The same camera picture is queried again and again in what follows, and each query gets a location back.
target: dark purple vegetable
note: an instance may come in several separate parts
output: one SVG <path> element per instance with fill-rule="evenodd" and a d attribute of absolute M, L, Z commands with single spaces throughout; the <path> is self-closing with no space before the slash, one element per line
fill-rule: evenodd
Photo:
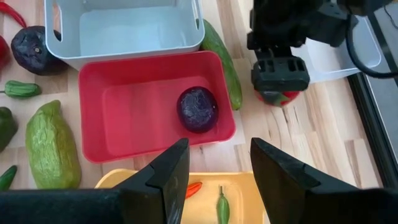
<path fill-rule="evenodd" d="M 203 87 L 185 90 L 177 101 L 177 113 L 183 126 L 193 133 L 205 133 L 218 121 L 218 106 L 213 94 Z"/>
<path fill-rule="evenodd" d="M 61 34 L 56 30 L 54 33 L 61 40 Z M 21 29 L 11 42 L 11 50 L 17 63 L 36 75 L 57 75 L 68 67 L 47 49 L 44 26 Z"/>

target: wooden surface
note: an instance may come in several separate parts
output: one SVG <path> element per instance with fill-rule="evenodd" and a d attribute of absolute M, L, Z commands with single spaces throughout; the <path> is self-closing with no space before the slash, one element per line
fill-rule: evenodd
<path fill-rule="evenodd" d="M 26 19 L 28 25 L 44 23 L 43 0 L 6 0 Z M 256 99 L 250 82 L 253 53 L 246 49 L 251 1 L 203 0 L 203 12 L 225 41 L 239 73 L 244 104 L 234 113 L 237 132 L 230 141 L 191 150 L 192 172 L 239 172 L 251 170 L 249 143 L 260 137 L 285 152 L 328 174 L 358 187 L 378 187 L 380 181 L 358 112 L 346 80 L 317 83 L 285 108 L 266 106 Z M 0 15 L 0 34 L 8 43 L 20 27 L 8 16 Z M 94 187 L 100 178 L 116 168 L 141 169 L 157 155 L 92 164 L 81 153 L 78 72 L 73 69 L 57 77 L 38 77 L 12 62 L 1 72 L 0 89 L 7 80 L 36 82 L 44 94 L 31 100 L 12 100 L 0 96 L 19 123 L 19 132 L 0 154 L 0 172 L 17 164 L 19 171 L 13 189 L 34 189 L 27 153 L 25 126 L 36 109 L 54 99 L 62 102 L 65 119 L 75 135 L 83 179 L 81 187 Z"/>

